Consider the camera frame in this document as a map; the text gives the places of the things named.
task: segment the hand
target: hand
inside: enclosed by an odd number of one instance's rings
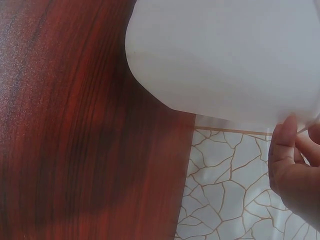
[[[320,125],[309,128],[309,137],[297,136],[297,128],[297,119],[291,115],[274,129],[268,161],[270,187],[288,209],[320,231]]]

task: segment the table surface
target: table surface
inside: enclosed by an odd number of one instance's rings
[[[132,76],[134,4],[0,1],[0,239],[173,239],[195,116]]]

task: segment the wooden table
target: wooden table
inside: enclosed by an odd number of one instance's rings
[[[0,0],[0,239],[173,239],[195,116],[132,76],[134,0]]]

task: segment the white tile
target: white tile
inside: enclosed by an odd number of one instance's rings
[[[194,146],[191,147],[190,152],[190,159],[192,159],[192,162],[199,168],[202,169],[205,167],[204,164],[204,157],[202,153]]]
[[[214,231],[213,233],[207,235],[205,240],[219,240],[217,231]]]
[[[215,183],[218,184],[218,183],[222,183],[222,182],[225,182],[225,181],[229,180],[229,179],[230,179],[230,173],[231,173],[231,171],[230,171],[230,168],[229,168],[224,174],[222,174],[222,175],[215,181]]]
[[[204,135],[202,135],[200,132],[194,131],[193,138],[192,138],[192,145],[197,145],[205,139],[206,139],[206,137]]]
[[[184,187],[183,196],[187,196],[192,192],[192,190],[188,187]]]
[[[231,165],[231,158],[226,159],[216,167],[205,167],[196,172],[193,177],[202,186],[214,184],[215,181],[226,171]]]
[[[188,240],[206,240],[205,236],[192,236],[189,237]]]
[[[269,142],[269,141],[271,141],[271,139],[272,139],[272,136],[265,136],[265,140],[266,140],[266,141]]]
[[[184,208],[180,208],[178,223],[187,217],[186,211]]]
[[[234,154],[234,150],[227,143],[209,139],[204,140],[197,148],[203,153],[203,160],[207,167],[214,167]]]
[[[259,240],[283,239],[284,234],[272,225],[271,219],[264,219],[256,222],[252,227],[252,235]]]
[[[224,137],[227,143],[234,149],[236,145],[238,145],[242,139],[241,133],[234,132],[224,132]]]
[[[261,160],[268,161],[270,142],[260,140],[258,138],[256,138],[256,142],[258,143],[258,146],[260,147],[260,150],[261,150],[261,156],[260,156]]]
[[[203,136],[205,136],[206,138],[210,138],[210,136],[211,136],[212,134],[215,134],[215,133],[212,133],[212,131],[210,131],[210,130],[197,129],[196,131],[199,132],[200,134],[202,134]]]
[[[176,233],[182,238],[187,239],[190,237],[203,236],[213,233],[213,230],[203,223],[200,223],[197,226],[188,226],[178,224],[176,228]]]
[[[255,138],[244,135],[241,143],[235,148],[232,169],[234,170],[242,167],[258,156],[260,156],[260,150],[256,144]]]
[[[208,199],[205,197],[204,192],[200,185],[198,185],[190,195],[195,199],[197,199],[202,205],[209,204]]]
[[[267,210],[267,207],[258,205],[258,204],[256,204],[254,201],[252,201],[251,203],[249,203],[249,205],[246,206],[245,209],[246,209],[249,213],[251,213],[251,214],[253,214],[253,215],[256,215],[256,216],[258,216],[258,217],[260,217],[260,218],[265,218],[265,219],[267,219],[267,218],[270,218],[270,217],[271,217],[270,214],[269,214],[269,212],[268,212],[268,210]]]
[[[222,220],[240,217],[243,212],[245,190],[232,181],[222,183],[224,187],[224,201],[219,212]]]
[[[262,192],[259,196],[255,198],[255,201],[258,204],[264,205],[264,206],[270,206],[271,201],[268,192]]]
[[[256,222],[261,220],[260,217],[254,216],[249,212],[247,212],[246,210],[243,211],[242,217],[243,217],[243,223],[244,223],[244,228],[246,232],[249,231]]]
[[[282,202],[281,198],[272,190],[267,191],[270,195],[271,206],[280,210],[286,210],[286,206]]]
[[[307,234],[309,225],[304,223],[304,225],[298,230],[295,237],[292,240],[301,240],[304,239],[305,235]]]
[[[225,140],[225,136],[224,133],[222,131],[218,132],[215,135],[212,135],[210,137],[210,139],[214,142],[222,142],[222,143],[226,143],[227,141]]]
[[[187,216],[192,214],[192,212],[194,212],[195,210],[203,207],[203,205],[200,202],[198,202],[197,200],[195,200],[191,196],[184,196],[182,198],[182,204],[181,205],[186,210],[186,215]]]
[[[192,216],[202,221],[212,230],[216,229],[216,227],[221,223],[219,215],[209,205],[196,210]]]
[[[286,223],[287,219],[289,218],[289,216],[292,214],[292,212],[289,210],[287,210],[287,211],[278,210],[278,209],[270,207],[270,206],[268,206],[267,209],[273,219],[273,223],[276,226],[276,228],[284,233],[285,232],[285,223]]]
[[[310,226],[306,236],[305,236],[305,240],[314,240],[317,239],[317,231]]]
[[[198,186],[198,183],[194,180],[192,176],[188,176],[185,179],[185,185],[190,188],[191,190],[195,189]]]
[[[193,225],[193,226],[196,226],[196,225],[198,225],[200,223],[201,223],[201,221],[199,219],[194,218],[193,216],[188,216],[187,218],[185,218],[184,220],[179,222],[179,224]]]
[[[220,240],[233,240],[240,238],[245,234],[245,229],[243,227],[241,217],[222,222],[217,230],[220,236]]]
[[[268,167],[259,157],[251,160],[246,166],[232,171],[232,180],[241,184],[246,189],[256,182],[263,174],[268,172]]]
[[[290,215],[285,223],[284,240],[292,240],[303,224],[305,221],[301,217],[295,214]]]
[[[191,149],[177,240],[317,238],[270,189],[270,137],[201,130],[195,138],[203,142]]]
[[[241,240],[242,239],[254,239],[253,236],[251,235],[251,230],[247,231],[247,233],[241,237]]]
[[[188,171],[187,171],[187,176],[190,176],[190,174],[194,174],[197,172],[199,168],[192,162],[192,160],[189,160],[189,165],[188,165]]]
[[[222,187],[222,184],[204,186],[203,191],[204,195],[209,200],[211,207],[219,212],[224,197],[224,188]]]
[[[247,190],[244,197],[244,205],[247,206],[251,201],[253,201],[257,196],[259,196],[263,191],[270,189],[269,178],[263,175],[254,184],[252,184]]]

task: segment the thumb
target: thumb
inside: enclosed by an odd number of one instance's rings
[[[297,118],[290,115],[281,126],[274,143],[272,170],[275,178],[285,172],[288,166],[295,164],[297,130]]]

